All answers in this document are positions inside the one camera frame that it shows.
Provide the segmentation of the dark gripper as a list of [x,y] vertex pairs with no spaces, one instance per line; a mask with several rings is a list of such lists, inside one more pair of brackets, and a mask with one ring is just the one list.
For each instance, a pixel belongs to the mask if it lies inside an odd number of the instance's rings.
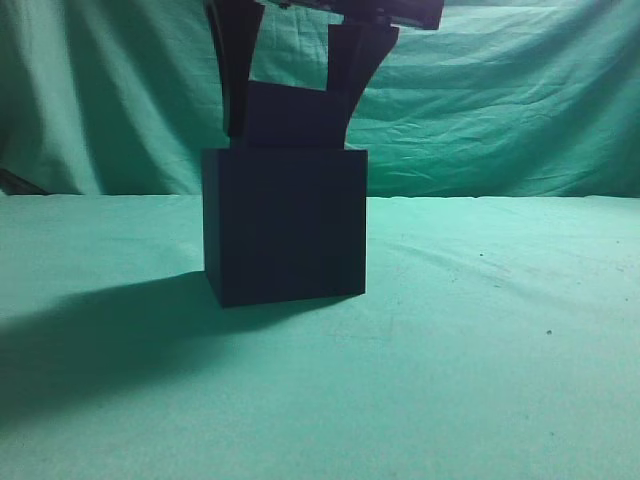
[[[444,0],[287,0],[272,1],[342,15],[345,20],[379,24],[328,27],[327,91],[341,99],[341,147],[352,115],[378,67],[397,43],[399,28],[438,29]],[[265,6],[252,0],[209,0],[205,13],[216,52],[223,97],[223,130],[230,145],[242,145],[249,77]]]

